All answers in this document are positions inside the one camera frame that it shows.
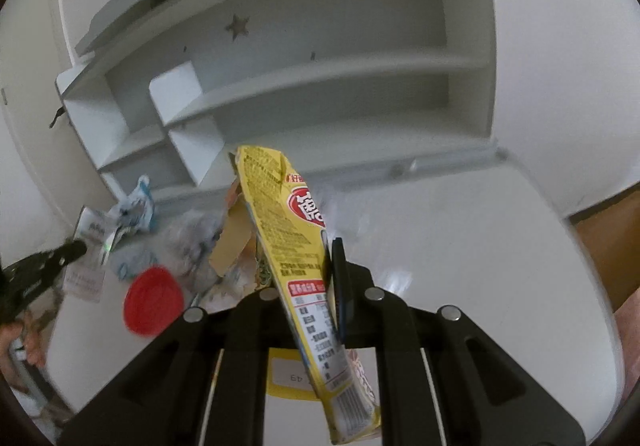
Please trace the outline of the left hand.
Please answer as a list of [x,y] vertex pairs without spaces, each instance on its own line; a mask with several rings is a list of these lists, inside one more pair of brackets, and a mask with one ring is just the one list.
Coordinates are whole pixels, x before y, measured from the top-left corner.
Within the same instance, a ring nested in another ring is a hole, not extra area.
[[21,340],[29,365],[43,368],[46,364],[46,354],[44,354],[40,334],[36,329],[34,318],[29,312],[24,313],[22,319],[10,322],[1,326],[1,373],[9,386],[24,391],[25,385],[16,372],[9,350],[15,340]]

